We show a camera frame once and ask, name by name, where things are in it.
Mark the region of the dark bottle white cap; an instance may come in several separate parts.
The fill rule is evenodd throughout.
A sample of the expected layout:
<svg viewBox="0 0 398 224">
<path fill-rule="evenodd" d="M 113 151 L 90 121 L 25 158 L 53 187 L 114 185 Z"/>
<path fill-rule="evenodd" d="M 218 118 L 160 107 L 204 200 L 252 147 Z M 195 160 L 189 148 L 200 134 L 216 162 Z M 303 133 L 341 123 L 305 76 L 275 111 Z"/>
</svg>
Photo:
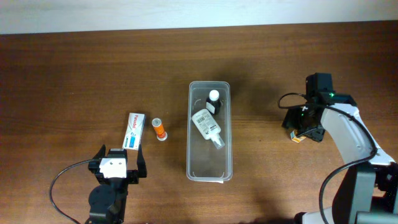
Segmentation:
<svg viewBox="0 0 398 224">
<path fill-rule="evenodd" d="M 218 90 L 211 90 L 209 92 L 208 98 L 206 99 L 206 109 L 213 115 L 220 112 L 221 101 L 220 93 Z"/>
</svg>

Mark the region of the white Panadol box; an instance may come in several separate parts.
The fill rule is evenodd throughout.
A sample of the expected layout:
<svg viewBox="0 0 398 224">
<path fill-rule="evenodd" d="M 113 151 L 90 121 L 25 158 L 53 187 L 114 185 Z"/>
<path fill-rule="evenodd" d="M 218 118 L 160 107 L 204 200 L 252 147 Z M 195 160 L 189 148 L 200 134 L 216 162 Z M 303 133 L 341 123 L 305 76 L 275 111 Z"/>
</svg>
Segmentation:
<svg viewBox="0 0 398 224">
<path fill-rule="evenodd" d="M 145 114 L 130 113 L 127 122 L 126 133 L 122 144 L 123 149 L 139 150 L 142 132 L 146 120 Z"/>
</svg>

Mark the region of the clear plastic container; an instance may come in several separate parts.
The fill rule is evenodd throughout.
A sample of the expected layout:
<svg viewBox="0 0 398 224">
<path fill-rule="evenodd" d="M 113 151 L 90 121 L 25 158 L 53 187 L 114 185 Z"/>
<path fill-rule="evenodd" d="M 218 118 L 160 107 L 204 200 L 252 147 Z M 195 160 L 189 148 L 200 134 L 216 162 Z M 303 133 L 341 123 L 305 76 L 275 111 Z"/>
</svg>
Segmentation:
<svg viewBox="0 0 398 224">
<path fill-rule="evenodd" d="M 213 118 L 221 128 L 220 136 L 225 143 L 217 149 L 211 140 L 205 140 L 192 116 L 206 109 L 206 99 L 211 90 L 220 93 L 220 112 Z M 232 124 L 230 85 L 221 81 L 194 81 L 189 85 L 187 118 L 187 177 L 197 182 L 228 181 L 233 176 Z"/>
</svg>

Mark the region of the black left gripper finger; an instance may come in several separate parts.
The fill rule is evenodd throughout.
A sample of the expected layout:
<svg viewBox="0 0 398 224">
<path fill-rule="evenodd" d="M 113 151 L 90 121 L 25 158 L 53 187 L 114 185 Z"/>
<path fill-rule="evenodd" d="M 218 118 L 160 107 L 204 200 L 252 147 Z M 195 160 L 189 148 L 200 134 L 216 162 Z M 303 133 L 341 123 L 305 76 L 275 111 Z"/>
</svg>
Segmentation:
<svg viewBox="0 0 398 224">
<path fill-rule="evenodd" d="M 147 168 L 146 162 L 142 153 L 142 145 L 139 145 L 138 153 L 137 153 L 137 170 L 139 178 L 147 177 Z"/>
<path fill-rule="evenodd" d="M 106 154 L 106 146 L 103 144 L 96 155 L 93 157 L 93 160 L 100 161 Z"/>
</svg>

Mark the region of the small jar gold lid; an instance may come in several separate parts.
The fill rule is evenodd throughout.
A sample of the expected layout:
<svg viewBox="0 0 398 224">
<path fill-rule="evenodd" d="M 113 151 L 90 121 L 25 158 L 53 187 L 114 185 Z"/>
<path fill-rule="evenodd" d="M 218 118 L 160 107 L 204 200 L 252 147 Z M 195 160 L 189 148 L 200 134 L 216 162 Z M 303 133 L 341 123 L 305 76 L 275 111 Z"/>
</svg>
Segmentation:
<svg viewBox="0 0 398 224">
<path fill-rule="evenodd" d="M 293 131 L 290 133 L 290 139 L 291 139 L 293 142 L 300 143 L 300 142 L 303 141 L 305 138 L 306 138 L 306 136 L 298 136 L 296 130 L 293 130 Z"/>
</svg>

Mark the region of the white squeeze bottle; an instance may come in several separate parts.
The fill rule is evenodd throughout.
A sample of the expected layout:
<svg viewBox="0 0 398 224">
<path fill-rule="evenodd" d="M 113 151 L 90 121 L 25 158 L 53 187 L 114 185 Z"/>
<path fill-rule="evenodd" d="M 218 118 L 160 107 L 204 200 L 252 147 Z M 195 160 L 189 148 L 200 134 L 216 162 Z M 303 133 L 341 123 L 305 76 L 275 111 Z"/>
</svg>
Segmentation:
<svg viewBox="0 0 398 224">
<path fill-rule="evenodd" d="M 221 128 L 207 109 L 196 112 L 192 121 L 205 140 L 211 140 L 217 149 L 225 146 L 220 136 Z"/>
</svg>

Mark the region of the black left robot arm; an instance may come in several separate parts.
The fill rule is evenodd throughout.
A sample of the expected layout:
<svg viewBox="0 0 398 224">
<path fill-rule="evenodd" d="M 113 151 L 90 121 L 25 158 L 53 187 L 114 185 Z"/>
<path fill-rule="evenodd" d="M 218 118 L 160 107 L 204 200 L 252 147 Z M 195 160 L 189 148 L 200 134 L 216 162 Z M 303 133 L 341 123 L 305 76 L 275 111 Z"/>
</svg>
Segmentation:
<svg viewBox="0 0 398 224">
<path fill-rule="evenodd" d="M 147 177 L 142 146 L 138 147 L 137 169 L 127 169 L 127 150 L 110 149 L 103 145 L 88 164 L 99 186 L 88 198 L 90 206 L 87 223 L 123 223 L 128 196 L 128 187 Z"/>
</svg>

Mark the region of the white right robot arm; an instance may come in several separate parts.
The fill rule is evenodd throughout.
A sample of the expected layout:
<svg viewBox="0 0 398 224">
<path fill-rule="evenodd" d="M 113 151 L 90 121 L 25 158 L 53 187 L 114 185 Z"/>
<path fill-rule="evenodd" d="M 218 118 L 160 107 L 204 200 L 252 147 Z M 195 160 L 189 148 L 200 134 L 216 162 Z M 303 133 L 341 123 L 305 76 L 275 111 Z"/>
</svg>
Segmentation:
<svg viewBox="0 0 398 224">
<path fill-rule="evenodd" d="M 344 164 L 323 181 L 317 212 L 295 223 L 397 223 L 397 162 L 374 140 L 349 95 L 318 91 L 288 106 L 282 123 L 294 136 L 320 142 L 329 133 Z"/>
</svg>

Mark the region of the orange tablet tube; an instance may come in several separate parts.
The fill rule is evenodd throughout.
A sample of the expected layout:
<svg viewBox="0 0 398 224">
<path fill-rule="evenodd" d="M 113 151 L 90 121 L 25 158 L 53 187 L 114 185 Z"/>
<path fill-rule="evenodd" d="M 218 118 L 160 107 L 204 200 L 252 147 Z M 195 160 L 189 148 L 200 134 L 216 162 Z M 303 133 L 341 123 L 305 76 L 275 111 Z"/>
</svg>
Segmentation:
<svg viewBox="0 0 398 224">
<path fill-rule="evenodd" d="M 167 132 L 165 131 L 160 118 L 154 118 L 152 120 L 152 126 L 154 128 L 158 140 L 164 141 L 167 139 Z"/>
</svg>

